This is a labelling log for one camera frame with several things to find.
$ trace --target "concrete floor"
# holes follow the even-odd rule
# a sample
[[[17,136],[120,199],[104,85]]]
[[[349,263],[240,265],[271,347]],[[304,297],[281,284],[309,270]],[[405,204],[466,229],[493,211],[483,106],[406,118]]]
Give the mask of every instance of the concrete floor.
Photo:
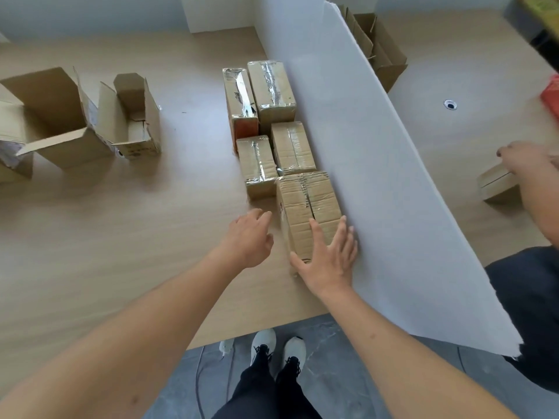
[[[276,356],[271,371],[281,363],[281,347],[292,336],[304,338],[307,362],[301,375],[305,395],[324,419],[387,419],[390,414],[374,382],[339,325],[330,315],[276,328]],[[235,339],[229,392],[231,354],[221,358],[218,344],[206,346],[200,368],[199,396],[206,418],[212,417],[233,394],[250,360],[254,334]],[[521,419],[549,419],[559,411],[559,395],[525,379],[502,357],[468,347],[418,338],[453,366],[464,370]],[[144,419],[198,418],[194,374],[201,349],[185,352],[177,369]]]

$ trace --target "bare arm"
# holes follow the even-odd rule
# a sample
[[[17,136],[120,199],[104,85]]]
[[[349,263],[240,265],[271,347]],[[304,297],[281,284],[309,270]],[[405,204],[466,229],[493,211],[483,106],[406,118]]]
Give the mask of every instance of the bare arm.
[[[164,282],[16,386],[1,419],[140,418],[227,285],[266,259],[272,214],[255,209],[194,268]]]
[[[291,263],[340,324],[395,419],[515,418],[466,374],[376,312],[351,287],[357,254],[353,228],[342,218],[330,246],[311,220],[312,263]]]
[[[527,141],[515,141],[501,147],[497,155],[518,177],[522,203],[542,234],[559,248],[559,170],[558,159],[547,148]]]

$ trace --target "light wood surface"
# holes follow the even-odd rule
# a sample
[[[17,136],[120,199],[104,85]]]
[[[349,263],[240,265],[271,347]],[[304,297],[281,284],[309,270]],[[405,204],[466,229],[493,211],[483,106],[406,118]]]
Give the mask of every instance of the light wood surface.
[[[0,186],[0,393],[107,315],[184,271],[249,208],[233,154],[221,69],[265,58],[254,29],[141,34],[0,47],[0,79],[75,66],[99,81],[146,77],[162,107],[158,159],[61,171],[40,156],[30,182]],[[0,99],[13,101],[4,88]],[[275,201],[259,206],[276,210]],[[276,244],[227,288],[192,347],[325,312]]]
[[[510,141],[559,143],[539,98],[554,71],[492,10],[383,20],[409,59],[390,99],[481,262],[549,245],[520,204],[484,203],[476,179]]]

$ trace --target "shoe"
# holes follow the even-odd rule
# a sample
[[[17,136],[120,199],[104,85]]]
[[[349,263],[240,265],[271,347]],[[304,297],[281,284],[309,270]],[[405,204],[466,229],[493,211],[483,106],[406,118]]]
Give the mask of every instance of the shoe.
[[[250,366],[252,366],[258,354],[265,355],[270,362],[274,350],[276,350],[276,332],[272,328],[257,332],[252,340]]]
[[[283,369],[295,373],[295,377],[297,377],[301,373],[306,359],[307,348],[303,338],[293,337],[286,342],[283,348]]]

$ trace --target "white shoe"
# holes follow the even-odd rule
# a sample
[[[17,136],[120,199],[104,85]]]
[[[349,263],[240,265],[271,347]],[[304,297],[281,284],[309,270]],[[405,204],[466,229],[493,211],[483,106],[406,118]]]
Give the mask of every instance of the white shoe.
[[[262,345],[265,345],[268,349],[266,355],[268,356],[268,361],[270,361],[272,359],[272,353],[276,350],[276,331],[270,328],[256,333],[254,339],[252,340],[252,356],[250,358],[251,366],[254,363],[254,359],[256,359],[256,354],[262,350]]]
[[[296,367],[297,376],[301,373],[305,360],[307,359],[307,348],[303,338],[293,337],[286,342],[283,348],[283,367],[288,364]]]

